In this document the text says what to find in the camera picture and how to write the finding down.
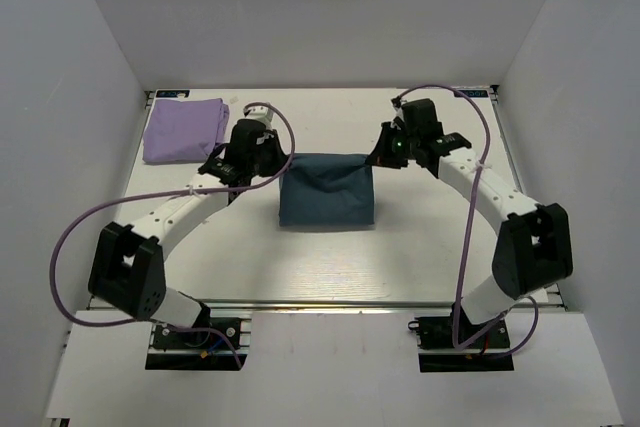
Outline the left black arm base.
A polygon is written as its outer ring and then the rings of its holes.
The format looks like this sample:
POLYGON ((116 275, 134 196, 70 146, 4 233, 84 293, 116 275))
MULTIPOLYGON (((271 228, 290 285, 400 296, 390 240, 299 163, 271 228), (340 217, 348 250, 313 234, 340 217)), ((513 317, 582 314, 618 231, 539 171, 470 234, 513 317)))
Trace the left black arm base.
POLYGON ((240 371, 248 357, 251 319, 244 317, 212 317, 210 327, 220 331, 231 343, 232 350, 219 335, 209 332, 175 332, 164 324, 153 327, 146 355, 148 371, 240 371))

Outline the dark teal t-shirt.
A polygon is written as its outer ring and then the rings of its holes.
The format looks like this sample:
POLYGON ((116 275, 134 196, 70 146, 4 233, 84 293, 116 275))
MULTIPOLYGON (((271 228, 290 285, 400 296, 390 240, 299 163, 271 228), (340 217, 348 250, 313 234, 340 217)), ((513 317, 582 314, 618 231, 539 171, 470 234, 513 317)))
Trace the dark teal t-shirt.
POLYGON ((279 225, 360 229, 375 224, 372 167, 364 154, 301 153, 280 178, 279 225))

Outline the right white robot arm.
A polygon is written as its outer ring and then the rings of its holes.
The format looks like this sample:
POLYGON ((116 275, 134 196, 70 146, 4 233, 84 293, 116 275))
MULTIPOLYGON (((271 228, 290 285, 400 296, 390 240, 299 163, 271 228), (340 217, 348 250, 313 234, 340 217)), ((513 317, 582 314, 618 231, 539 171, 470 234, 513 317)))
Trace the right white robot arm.
POLYGON ((463 135, 445 133, 432 100, 394 98, 392 105, 395 117, 382 123, 367 164, 402 169, 415 162, 465 198, 471 215, 480 215, 496 233, 489 276, 469 293, 457 293, 453 307, 453 337, 475 345, 486 336, 487 323, 517 301, 572 275, 568 213, 518 191, 463 135))

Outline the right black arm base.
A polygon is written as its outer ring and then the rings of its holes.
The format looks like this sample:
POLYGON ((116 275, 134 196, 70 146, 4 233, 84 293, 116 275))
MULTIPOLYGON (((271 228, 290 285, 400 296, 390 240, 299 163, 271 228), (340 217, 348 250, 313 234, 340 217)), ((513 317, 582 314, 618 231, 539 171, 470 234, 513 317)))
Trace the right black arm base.
POLYGON ((464 350, 453 344, 453 315, 415 317, 407 324, 416 336, 421 373, 480 373, 514 370, 506 322, 500 320, 464 350))

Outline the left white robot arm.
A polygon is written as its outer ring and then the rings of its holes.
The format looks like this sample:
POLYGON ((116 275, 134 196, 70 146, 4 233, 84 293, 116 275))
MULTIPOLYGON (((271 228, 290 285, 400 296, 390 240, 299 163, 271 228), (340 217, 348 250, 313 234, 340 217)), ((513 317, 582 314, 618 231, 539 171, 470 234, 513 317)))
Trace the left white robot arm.
POLYGON ((112 222, 100 233, 89 292, 138 321, 177 327, 188 345, 211 334, 210 309, 169 288, 165 261, 174 248, 215 213, 227 208, 256 177, 272 177, 285 166, 271 114, 251 109, 234 125, 229 142, 212 151, 187 185, 145 216, 112 222))

